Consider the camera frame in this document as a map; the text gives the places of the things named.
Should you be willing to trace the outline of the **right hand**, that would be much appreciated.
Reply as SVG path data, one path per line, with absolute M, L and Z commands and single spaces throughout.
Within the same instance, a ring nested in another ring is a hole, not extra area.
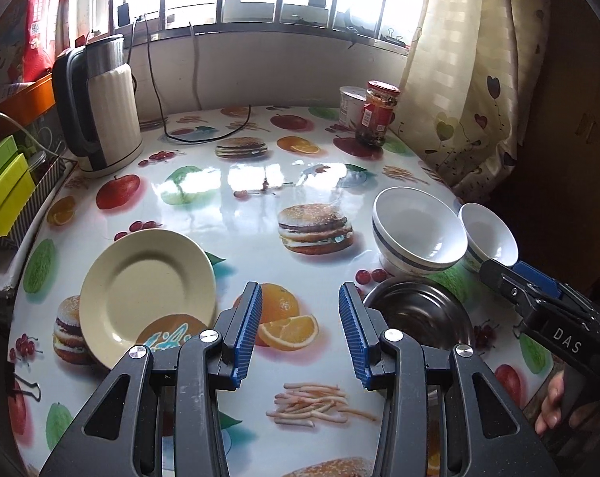
M 550 430 L 554 430 L 562 420 L 561 401 L 565 392 L 564 372 L 560 370 L 550 380 L 547 388 L 547 395 L 542 401 L 540 412 L 535 421 L 535 432 L 538 436 L 546 434 Z M 598 408 L 598 403 L 590 403 L 583 405 L 574 411 L 569 417 L 569 427 L 575 429 L 580 424 L 588 419 L 595 409 Z

